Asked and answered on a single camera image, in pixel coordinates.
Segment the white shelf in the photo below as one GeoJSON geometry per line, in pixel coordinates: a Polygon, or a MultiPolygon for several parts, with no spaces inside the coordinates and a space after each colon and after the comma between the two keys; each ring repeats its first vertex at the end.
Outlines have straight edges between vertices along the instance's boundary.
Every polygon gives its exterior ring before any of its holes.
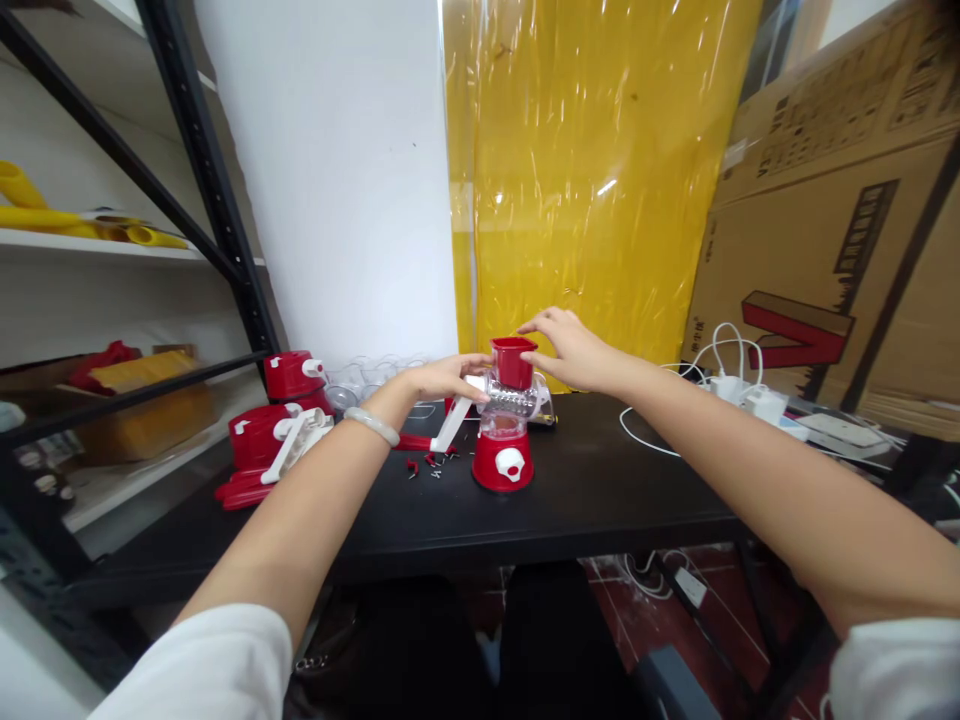
{"type": "MultiPolygon", "coordinates": [[[[179,266],[201,263],[212,267],[198,250],[145,247],[134,243],[50,235],[27,230],[0,228],[0,262],[58,262],[71,265],[136,265],[138,267],[179,266]]],[[[254,258],[265,267],[263,258],[254,258]]]]}
{"type": "Polygon", "coordinates": [[[71,532],[99,520],[138,493],[160,482],[177,468],[227,437],[234,417],[267,403],[260,376],[248,371],[211,386],[220,418],[203,432],[152,460],[110,467],[83,468],[69,476],[77,494],[76,505],[63,518],[71,532]]]}

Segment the white charger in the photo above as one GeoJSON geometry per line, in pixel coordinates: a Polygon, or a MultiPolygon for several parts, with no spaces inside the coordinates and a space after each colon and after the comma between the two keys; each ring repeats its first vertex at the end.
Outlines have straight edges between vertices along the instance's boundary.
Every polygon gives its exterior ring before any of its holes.
{"type": "Polygon", "coordinates": [[[721,372],[720,375],[708,378],[707,387],[721,400],[739,406],[746,383],[734,375],[726,375],[721,372]]]}
{"type": "Polygon", "coordinates": [[[780,425],[787,409],[787,396],[766,387],[753,388],[743,401],[744,409],[770,425],[780,425]]]}

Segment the cardboard box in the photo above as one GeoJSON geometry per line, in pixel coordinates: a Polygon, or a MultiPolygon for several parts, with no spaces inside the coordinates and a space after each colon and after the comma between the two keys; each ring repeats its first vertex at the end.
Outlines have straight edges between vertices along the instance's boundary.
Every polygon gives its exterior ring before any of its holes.
{"type": "MultiPolygon", "coordinates": [[[[683,360],[730,321],[763,347],[770,387],[960,440],[960,43],[949,23],[899,2],[741,107],[683,360]]],[[[737,356],[721,347],[727,368],[737,356]]],[[[700,364],[717,369],[712,353],[700,364]]]]}
{"type": "MultiPolygon", "coordinates": [[[[0,399],[20,405],[28,421],[102,404],[108,398],[63,384],[85,357],[5,371],[0,375],[0,399]]],[[[117,465],[156,457],[216,420],[210,389],[200,383],[80,425],[74,431],[84,446],[80,456],[83,464],[117,465]]]]}

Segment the plastic sheet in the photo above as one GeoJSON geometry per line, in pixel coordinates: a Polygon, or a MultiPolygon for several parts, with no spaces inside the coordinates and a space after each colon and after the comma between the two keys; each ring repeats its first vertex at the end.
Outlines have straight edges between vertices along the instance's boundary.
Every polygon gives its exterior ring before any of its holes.
{"type": "Polygon", "coordinates": [[[461,349],[558,305],[676,360],[759,0],[443,8],[461,349]]]}

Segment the red base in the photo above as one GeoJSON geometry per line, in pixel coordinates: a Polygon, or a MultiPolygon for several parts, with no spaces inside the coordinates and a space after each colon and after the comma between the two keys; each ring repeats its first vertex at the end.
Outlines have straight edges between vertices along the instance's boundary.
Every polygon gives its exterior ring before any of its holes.
{"type": "Polygon", "coordinates": [[[525,488],[533,480],[530,438],[526,433],[515,440],[494,440],[481,435],[477,438],[477,453],[473,458],[473,477],[487,490],[494,492],[516,492],[525,488]],[[523,455],[524,464],[516,482],[497,469],[497,455],[507,448],[516,448],[523,455]]]}

